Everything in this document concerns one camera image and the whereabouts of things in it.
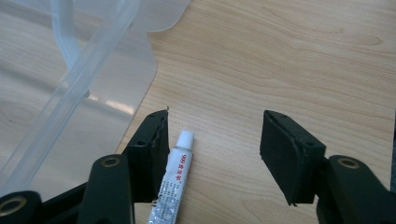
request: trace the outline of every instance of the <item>tube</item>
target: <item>tube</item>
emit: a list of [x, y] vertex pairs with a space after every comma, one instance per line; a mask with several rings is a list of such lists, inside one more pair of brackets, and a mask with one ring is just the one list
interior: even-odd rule
[[181, 131], [176, 146], [169, 153], [166, 173], [163, 176], [158, 200], [152, 204], [148, 224], [176, 223], [177, 211], [191, 165], [193, 139], [192, 132]]

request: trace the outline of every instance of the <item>transparent plastic container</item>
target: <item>transparent plastic container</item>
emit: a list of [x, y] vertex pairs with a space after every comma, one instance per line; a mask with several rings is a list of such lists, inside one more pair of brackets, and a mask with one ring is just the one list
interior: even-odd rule
[[43, 200], [113, 153], [190, 0], [0, 0], [0, 196]]

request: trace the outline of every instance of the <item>wood grain surface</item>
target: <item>wood grain surface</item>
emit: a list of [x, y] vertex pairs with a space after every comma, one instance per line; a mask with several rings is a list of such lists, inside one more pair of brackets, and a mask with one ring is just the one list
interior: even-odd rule
[[[195, 132], [177, 223], [318, 223], [288, 207], [259, 155], [262, 112], [285, 113], [366, 162], [389, 188], [396, 105], [396, 1], [192, 0], [151, 34], [158, 73], [119, 147], [169, 110], [170, 143]], [[137, 204], [145, 223], [149, 204]]]

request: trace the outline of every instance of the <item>black mechanical arm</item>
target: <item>black mechanical arm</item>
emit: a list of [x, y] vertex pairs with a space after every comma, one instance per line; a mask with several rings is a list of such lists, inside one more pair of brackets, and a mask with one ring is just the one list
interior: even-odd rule
[[87, 183], [44, 203], [21, 191], [0, 198], [1, 224], [129, 224], [134, 203], [157, 199], [169, 154], [168, 112], [148, 115], [120, 155], [97, 160]]
[[395, 224], [396, 197], [367, 165], [326, 147], [286, 115], [264, 111], [260, 153], [289, 205], [313, 203], [321, 224]]
[[[0, 198], [1, 224], [129, 224], [134, 203], [151, 203], [167, 155], [167, 111], [146, 117], [121, 155], [97, 160], [87, 183], [42, 203], [22, 191]], [[396, 196], [361, 161], [324, 157], [325, 146], [286, 115], [264, 111], [261, 155], [288, 204], [313, 203], [321, 224], [396, 224]]]

